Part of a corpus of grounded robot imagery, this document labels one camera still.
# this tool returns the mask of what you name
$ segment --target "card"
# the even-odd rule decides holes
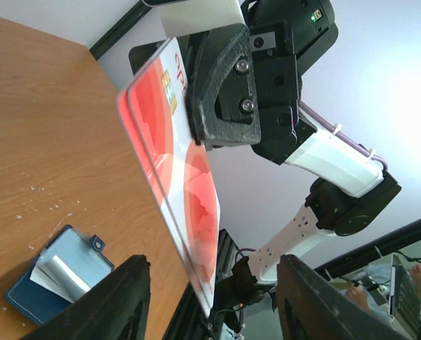
[[[213,306],[220,205],[192,138],[179,45],[166,40],[118,98],[121,120],[203,311]]]

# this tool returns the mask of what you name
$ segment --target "cable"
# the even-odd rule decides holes
[[[297,132],[296,129],[294,128],[294,118],[293,118],[293,108],[289,106],[289,113],[291,114],[291,134],[293,135],[293,137],[296,139],[296,142],[294,143],[294,145],[297,145]],[[299,120],[299,116],[298,116],[298,110],[297,110],[297,117],[296,117],[296,124],[298,123]]]
[[[235,262],[237,262],[237,257],[242,254],[244,251],[250,251],[250,252],[254,252],[256,251],[256,249],[254,248],[241,248],[237,251],[236,256],[235,256]]]
[[[310,115],[311,118],[313,118],[314,120],[316,120],[318,123],[320,123],[326,130],[329,130],[330,132],[334,132],[335,131],[335,127],[333,125],[331,125],[329,122],[327,122],[323,117],[321,117],[317,112],[315,112],[310,106],[308,106],[307,104],[305,104],[302,101],[299,101],[298,104],[299,108],[301,108],[302,110],[304,110],[308,115]],[[355,141],[351,140],[349,137],[347,137],[344,133],[342,132],[337,132],[335,134],[335,136],[337,136],[338,138],[340,138],[343,142],[345,142],[346,144],[348,144],[350,147],[352,147],[353,149],[355,149],[356,151],[360,152],[361,154],[363,154],[366,157],[370,157],[371,152],[364,149],[363,147],[361,147],[360,145],[358,145]],[[374,161],[378,161],[379,163],[382,163],[383,165],[383,169],[385,171],[388,170],[388,165],[387,162],[384,158],[380,157],[380,156],[376,156],[374,154],[372,154],[372,159]]]
[[[344,281],[346,281],[346,282],[349,282],[349,283],[352,283],[352,284],[354,284],[356,287],[358,286],[358,285],[361,285],[362,287],[365,287],[365,288],[371,288],[372,286],[374,286],[374,285],[377,285],[377,287],[379,287],[380,285],[386,285],[387,283],[389,283],[391,280],[387,280],[386,282],[384,282],[384,283],[377,283],[376,281],[374,281],[374,284],[373,285],[364,285],[363,283],[360,283],[360,282],[358,282],[358,281],[355,281],[355,280],[350,280],[350,279],[348,279],[348,278],[345,278],[345,277],[341,277],[341,279],[342,280],[344,280]]]
[[[235,310],[219,310],[219,311],[217,311],[216,312],[216,314],[214,315],[214,317],[213,317],[213,323],[215,324],[215,321],[217,320],[217,316],[220,314],[220,313],[228,313],[228,312],[240,312],[240,311],[243,311],[243,309],[244,308],[246,308],[246,305],[244,305],[244,306],[242,306],[242,307],[239,307],[239,308],[237,308],[237,309],[235,309]]]
[[[419,264],[421,264],[421,257],[409,257],[399,250],[395,251],[395,253],[400,254],[408,262],[418,262]]]
[[[245,337],[242,335],[242,331],[245,328],[244,321],[245,321],[245,310],[244,310],[244,308],[242,308],[240,310],[240,315],[239,315],[239,328],[240,328],[240,330],[238,331],[238,333],[236,333],[234,335],[234,339],[240,339],[240,340],[245,339]]]

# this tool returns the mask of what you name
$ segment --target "person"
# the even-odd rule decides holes
[[[374,277],[377,274],[378,276],[383,276],[384,278],[386,278],[387,269],[390,270],[391,267],[380,265],[380,266],[371,266],[371,268],[368,271],[371,272],[369,273],[370,276]],[[413,266],[409,270],[409,273],[410,273],[410,277],[412,278],[413,283],[417,287],[418,295],[420,296],[420,299],[421,299],[421,264]],[[344,294],[347,296],[349,300],[351,300],[354,304],[359,306],[362,310],[364,310],[365,312],[367,312],[368,314],[372,316],[379,318],[383,322],[388,322],[389,324],[389,318],[385,310],[381,310],[380,307],[377,306],[373,298],[367,293],[365,289],[363,289],[360,286],[359,287],[352,286],[348,290],[346,290]]]

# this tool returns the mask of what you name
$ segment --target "screw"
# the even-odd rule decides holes
[[[264,45],[264,39],[263,39],[263,38],[261,38],[261,37],[255,38],[255,39],[254,39],[254,42],[253,42],[253,45],[254,45],[256,48],[261,48],[261,47]]]
[[[280,126],[288,126],[291,124],[291,117],[285,113],[279,116],[278,123]]]
[[[246,113],[252,112],[254,110],[254,104],[249,99],[244,99],[241,102],[240,107],[241,107],[242,111],[244,111]]]
[[[239,73],[247,73],[249,69],[248,61],[245,59],[241,59],[236,62],[235,70]]]

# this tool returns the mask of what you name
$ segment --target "blue wallet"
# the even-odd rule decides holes
[[[61,237],[61,235],[63,235],[64,232],[71,228],[73,228],[71,225],[66,225],[59,235],[46,246],[46,251]],[[93,240],[95,239],[98,240],[97,244],[99,249],[94,250],[99,255],[99,258],[110,266],[110,271],[112,271],[114,265],[101,253],[104,243],[98,237],[94,236],[89,240],[89,248],[93,248]],[[31,273],[41,255],[34,259],[30,268],[4,295],[5,300],[12,307],[37,325],[44,324],[71,305],[71,302],[50,290],[45,289],[30,279]]]

